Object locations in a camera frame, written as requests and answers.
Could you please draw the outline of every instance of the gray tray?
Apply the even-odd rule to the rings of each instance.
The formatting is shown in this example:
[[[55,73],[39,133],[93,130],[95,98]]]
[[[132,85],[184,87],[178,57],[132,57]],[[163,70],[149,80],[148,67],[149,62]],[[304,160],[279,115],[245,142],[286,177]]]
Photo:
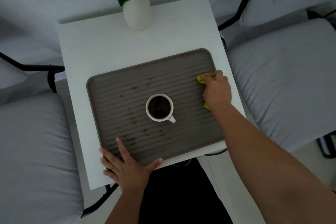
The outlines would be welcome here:
[[[198,49],[91,77],[86,87],[102,147],[121,158],[115,141],[120,137],[132,157],[147,165],[222,141],[221,128],[203,107],[205,86],[196,80],[214,70],[209,51]],[[172,99],[175,124],[147,116],[146,102],[157,93]]]

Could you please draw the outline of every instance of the white coffee cup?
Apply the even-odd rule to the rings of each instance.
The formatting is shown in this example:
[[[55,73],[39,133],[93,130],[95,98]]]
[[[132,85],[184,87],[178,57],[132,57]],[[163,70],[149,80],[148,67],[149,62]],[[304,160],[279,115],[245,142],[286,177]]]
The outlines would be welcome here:
[[[149,110],[148,110],[149,102],[150,102],[153,98],[155,98],[155,97],[164,97],[164,98],[166,98],[166,99],[169,101],[169,103],[170,103],[170,113],[169,113],[165,118],[163,118],[163,119],[156,119],[156,118],[154,118],[153,116],[151,116],[151,114],[149,113]],[[169,121],[175,123],[176,120],[175,120],[174,117],[173,117],[173,111],[174,111],[173,101],[171,101],[170,97],[167,96],[167,95],[165,95],[165,94],[155,94],[155,95],[151,96],[151,97],[147,100],[147,103],[146,103],[146,113],[147,113],[148,117],[151,118],[151,119],[154,120],[154,121],[165,121],[165,120],[169,120]]]

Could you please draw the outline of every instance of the chair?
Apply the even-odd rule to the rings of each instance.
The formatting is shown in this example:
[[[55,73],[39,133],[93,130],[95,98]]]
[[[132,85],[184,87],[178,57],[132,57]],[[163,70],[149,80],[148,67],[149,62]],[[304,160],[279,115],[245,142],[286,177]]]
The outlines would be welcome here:
[[[242,0],[234,23],[256,27],[332,0]],[[336,129],[336,31],[313,19],[227,50],[236,84],[259,128],[288,151]]]
[[[84,209],[67,116],[54,81],[64,66],[23,65],[1,52],[0,58],[7,72],[10,66],[47,72],[51,88],[29,97],[19,92],[16,101],[0,106],[0,223],[73,223],[98,209],[118,185],[107,185],[106,194]],[[16,76],[14,89],[34,82],[24,75]]]

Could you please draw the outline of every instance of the person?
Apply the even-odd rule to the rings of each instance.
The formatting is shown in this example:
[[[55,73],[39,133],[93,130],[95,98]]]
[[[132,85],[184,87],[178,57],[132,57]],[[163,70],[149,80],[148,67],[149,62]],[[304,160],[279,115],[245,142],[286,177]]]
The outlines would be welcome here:
[[[204,99],[225,135],[232,162],[267,224],[336,222],[336,194],[302,163],[251,124],[231,104],[231,87],[222,71],[203,75]],[[138,223],[150,173],[163,159],[142,167],[117,138],[124,161],[106,149],[104,175],[119,184],[122,194],[106,224]]]

